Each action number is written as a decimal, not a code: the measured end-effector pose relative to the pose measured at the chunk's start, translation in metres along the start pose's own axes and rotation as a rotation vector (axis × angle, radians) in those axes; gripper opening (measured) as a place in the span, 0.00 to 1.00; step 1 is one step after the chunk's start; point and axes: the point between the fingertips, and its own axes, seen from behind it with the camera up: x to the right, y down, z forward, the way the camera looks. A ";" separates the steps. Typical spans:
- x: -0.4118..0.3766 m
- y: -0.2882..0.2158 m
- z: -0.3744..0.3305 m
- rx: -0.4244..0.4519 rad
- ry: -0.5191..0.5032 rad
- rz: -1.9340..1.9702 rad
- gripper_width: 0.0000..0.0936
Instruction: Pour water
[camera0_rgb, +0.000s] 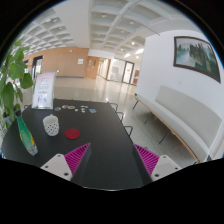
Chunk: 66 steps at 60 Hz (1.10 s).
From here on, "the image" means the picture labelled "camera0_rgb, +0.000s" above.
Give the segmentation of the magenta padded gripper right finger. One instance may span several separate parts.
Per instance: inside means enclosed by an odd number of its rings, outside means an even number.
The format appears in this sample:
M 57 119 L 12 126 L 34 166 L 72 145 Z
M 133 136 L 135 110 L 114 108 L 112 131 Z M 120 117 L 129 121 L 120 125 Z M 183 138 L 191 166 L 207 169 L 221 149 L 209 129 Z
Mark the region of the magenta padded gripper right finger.
M 144 164 L 144 167 L 153 181 L 157 181 L 181 170 L 181 167 L 168 155 L 159 156 L 137 144 L 135 144 L 135 148 Z

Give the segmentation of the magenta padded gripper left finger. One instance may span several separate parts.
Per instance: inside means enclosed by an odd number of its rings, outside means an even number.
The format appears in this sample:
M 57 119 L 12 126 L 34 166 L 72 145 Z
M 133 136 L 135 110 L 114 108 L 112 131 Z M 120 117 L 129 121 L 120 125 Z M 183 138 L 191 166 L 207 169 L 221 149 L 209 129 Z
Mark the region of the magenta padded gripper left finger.
M 91 144 L 82 145 L 67 154 L 56 154 L 42 169 L 70 181 L 74 176 L 82 176 L 91 155 Z

